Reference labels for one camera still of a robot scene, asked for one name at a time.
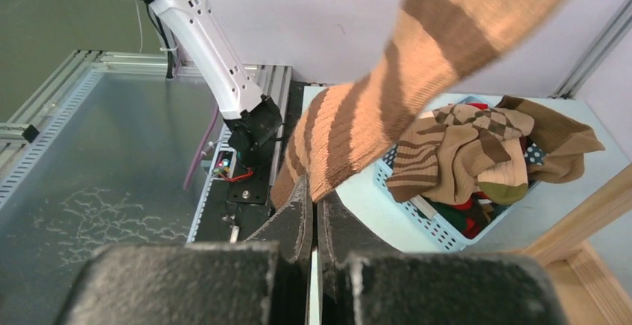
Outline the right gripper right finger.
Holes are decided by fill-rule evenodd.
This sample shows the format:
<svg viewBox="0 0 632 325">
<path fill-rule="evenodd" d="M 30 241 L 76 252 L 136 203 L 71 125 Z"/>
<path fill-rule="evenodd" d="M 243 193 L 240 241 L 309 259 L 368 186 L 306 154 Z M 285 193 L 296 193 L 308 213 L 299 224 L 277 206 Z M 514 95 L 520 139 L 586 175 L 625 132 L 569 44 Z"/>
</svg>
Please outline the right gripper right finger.
<svg viewBox="0 0 632 325">
<path fill-rule="evenodd" d="M 395 248 L 366 227 L 337 192 L 317 203 L 317 248 L 319 258 L 320 322 L 337 324 L 336 276 L 351 251 L 394 251 Z"/>
</svg>

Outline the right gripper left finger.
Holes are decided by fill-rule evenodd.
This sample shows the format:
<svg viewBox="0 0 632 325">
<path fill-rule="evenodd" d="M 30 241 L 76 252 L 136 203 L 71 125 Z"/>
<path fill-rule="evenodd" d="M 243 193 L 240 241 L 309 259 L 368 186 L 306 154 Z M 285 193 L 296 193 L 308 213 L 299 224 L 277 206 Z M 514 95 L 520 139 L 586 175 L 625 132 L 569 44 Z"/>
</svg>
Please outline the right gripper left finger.
<svg viewBox="0 0 632 325">
<path fill-rule="evenodd" d="M 309 182 L 302 176 L 291 196 L 248 241 L 277 246 L 274 275 L 270 277 L 269 324 L 304 324 L 308 309 L 313 239 L 313 203 Z"/>
</svg>

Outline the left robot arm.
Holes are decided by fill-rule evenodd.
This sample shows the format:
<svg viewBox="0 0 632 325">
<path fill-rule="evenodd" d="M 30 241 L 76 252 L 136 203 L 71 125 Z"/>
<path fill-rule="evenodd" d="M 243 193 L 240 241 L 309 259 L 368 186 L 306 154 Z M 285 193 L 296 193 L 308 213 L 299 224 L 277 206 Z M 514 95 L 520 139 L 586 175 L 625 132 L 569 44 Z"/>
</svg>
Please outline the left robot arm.
<svg viewBox="0 0 632 325">
<path fill-rule="evenodd" d="M 209 0 L 140 0 L 174 34 L 208 83 L 229 128 L 229 146 L 246 167 L 274 152 L 282 114 L 272 97 L 244 71 Z"/>
</svg>

